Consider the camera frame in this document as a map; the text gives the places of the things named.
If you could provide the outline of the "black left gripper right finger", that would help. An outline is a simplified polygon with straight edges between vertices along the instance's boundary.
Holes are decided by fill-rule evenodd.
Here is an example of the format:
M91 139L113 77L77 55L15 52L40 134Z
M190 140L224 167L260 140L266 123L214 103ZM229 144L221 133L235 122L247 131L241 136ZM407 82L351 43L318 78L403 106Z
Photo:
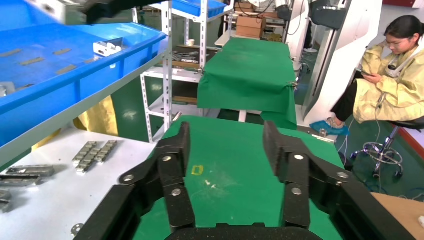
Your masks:
M314 239L310 202L345 240L411 240L411 233L352 174L316 155L298 137L263 125L263 147L274 175L285 185L281 223L295 237Z

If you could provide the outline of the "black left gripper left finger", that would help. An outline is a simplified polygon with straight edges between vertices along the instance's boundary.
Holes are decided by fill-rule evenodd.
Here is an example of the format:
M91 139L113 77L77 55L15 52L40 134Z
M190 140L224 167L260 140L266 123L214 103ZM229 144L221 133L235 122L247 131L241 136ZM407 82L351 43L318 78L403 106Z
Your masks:
M150 158L125 172L86 221L77 240L131 240L142 216L164 199L172 232L195 227L184 178L190 157L190 126L160 140Z

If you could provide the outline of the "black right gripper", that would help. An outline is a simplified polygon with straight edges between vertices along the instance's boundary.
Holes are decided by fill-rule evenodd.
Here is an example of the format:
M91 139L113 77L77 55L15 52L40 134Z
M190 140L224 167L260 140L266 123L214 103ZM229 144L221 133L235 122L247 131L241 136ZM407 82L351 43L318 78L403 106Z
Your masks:
M88 0L82 6L86 23L95 24L102 18L114 18L122 11L155 4L156 0Z

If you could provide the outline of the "woman's bare hand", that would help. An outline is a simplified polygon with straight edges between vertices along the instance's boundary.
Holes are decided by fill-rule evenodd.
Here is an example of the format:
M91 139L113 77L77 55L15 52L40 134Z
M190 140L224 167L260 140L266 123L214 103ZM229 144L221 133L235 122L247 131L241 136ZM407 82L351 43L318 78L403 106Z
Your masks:
M361 75L365 80L367 80L368 82L370 82L372 84L377 84L383 79L383 77L379 74L367 75L367 74L362 73Z

